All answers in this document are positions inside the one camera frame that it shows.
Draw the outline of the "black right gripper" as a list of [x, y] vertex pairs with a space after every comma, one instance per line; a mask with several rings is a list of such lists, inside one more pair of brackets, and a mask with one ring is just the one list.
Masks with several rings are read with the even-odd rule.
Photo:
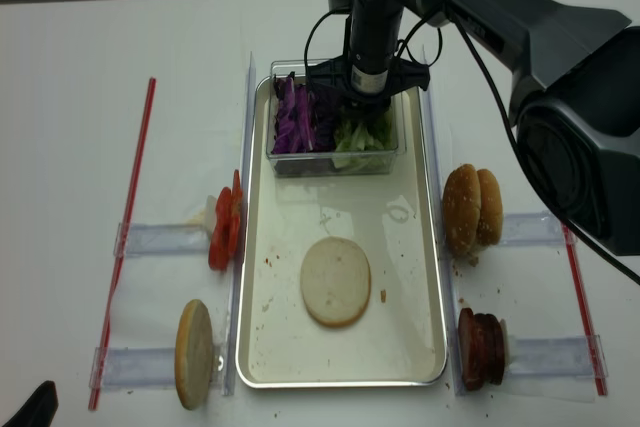
[[389, 69], [368, 74], [344, 54], [306, 65], [306, 84], [323, 103], [350, 120], [372, 121], [386, 113], [393, 96], [418, 87], [426, 91], [429, 67], [405, 59], [394, 59]]

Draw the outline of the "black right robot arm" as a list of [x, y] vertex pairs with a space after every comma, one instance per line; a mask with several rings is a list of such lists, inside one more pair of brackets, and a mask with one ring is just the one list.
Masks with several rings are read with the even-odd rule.
[[453, 23], [512, 75], [508, 124], [530, 184], [618, 256], [639, 252], [639, 30], [622, 13], [553, 0], [346, 0], [343, 53], [308, 82], [368, 106], [426, 87], [398, 43], [404, 11]]

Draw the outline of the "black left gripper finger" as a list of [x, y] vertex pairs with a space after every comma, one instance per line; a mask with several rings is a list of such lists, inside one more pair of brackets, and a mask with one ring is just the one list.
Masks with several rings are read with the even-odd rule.
[[44, 381], [3, 427], [50, 427], [58, 408], [55, 382]]

